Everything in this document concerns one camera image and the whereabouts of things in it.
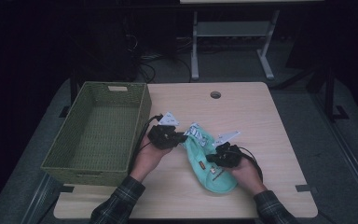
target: person's left hand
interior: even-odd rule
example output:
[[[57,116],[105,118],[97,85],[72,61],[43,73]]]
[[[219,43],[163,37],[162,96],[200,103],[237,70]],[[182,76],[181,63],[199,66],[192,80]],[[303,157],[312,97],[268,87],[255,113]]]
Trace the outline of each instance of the person's left hand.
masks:
[[[141,148],[141,151],[136,157],[130,176],[142,183],[145,177],[158,166],[162,157],[172,151],[172,148],[158,149],[150,143],[147,134],[144,139],[142,139]]]

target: green wicker basket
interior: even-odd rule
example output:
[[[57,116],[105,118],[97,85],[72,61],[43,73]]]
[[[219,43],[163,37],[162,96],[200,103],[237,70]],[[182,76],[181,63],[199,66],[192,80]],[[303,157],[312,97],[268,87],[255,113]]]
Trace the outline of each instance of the green wicker basket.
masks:
[[[85,82],[42,170],[65,184],[118,186],[151,105],[146,84]]]

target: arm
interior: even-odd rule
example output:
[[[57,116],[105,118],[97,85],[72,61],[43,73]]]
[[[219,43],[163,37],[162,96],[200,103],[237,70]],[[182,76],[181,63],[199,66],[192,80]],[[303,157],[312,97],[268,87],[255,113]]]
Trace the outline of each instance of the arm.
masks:
[[[274,192],[268,190],[263,184],[250,161],[242,158],[237,167],[225,169],[237,179],[240,187],[249,190],[254,196],[257,213],[264,223],[298,223],[296,218],[279,202]]]
[[[171,149],[158,149],[150,141],[147,135],[144,137],[141,146],[144,146],[136,157],[133,169],[110,198],[100,204],[92,211],[89,223],[127,223],[138,199],[145,190],[142,182],[161,161],[162,157]]]

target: hand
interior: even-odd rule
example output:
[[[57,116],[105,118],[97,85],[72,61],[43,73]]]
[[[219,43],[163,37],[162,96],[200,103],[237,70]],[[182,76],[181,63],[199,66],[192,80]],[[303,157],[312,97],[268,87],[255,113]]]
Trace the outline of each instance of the hand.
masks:
[[[255,167],[245,158],[241,159],[237,167],[224,169],[230,172],[237,179],[238,184],[242,188],[248,189],[253,196],[267,190]]]
[[[162,157],[172,151],[172,148],[158,149],[150,143],[147,134],[145,134],[144,139],[142,139],[141,148],[141,151],[136,157],[130,176],[142,183],[145,177],[158,166]]]

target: plaid shirt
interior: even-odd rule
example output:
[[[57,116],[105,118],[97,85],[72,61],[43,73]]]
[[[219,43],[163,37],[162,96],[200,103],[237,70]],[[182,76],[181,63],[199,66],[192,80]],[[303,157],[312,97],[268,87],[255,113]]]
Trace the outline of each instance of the plaid shirt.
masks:
[[[145,186],[127,176],[112,196],[92,211],[90,224],[127,223]],[[284,206],[278,201],[274,192],[267,190],[254,197],[260,219],[271,224],[298,223]]]

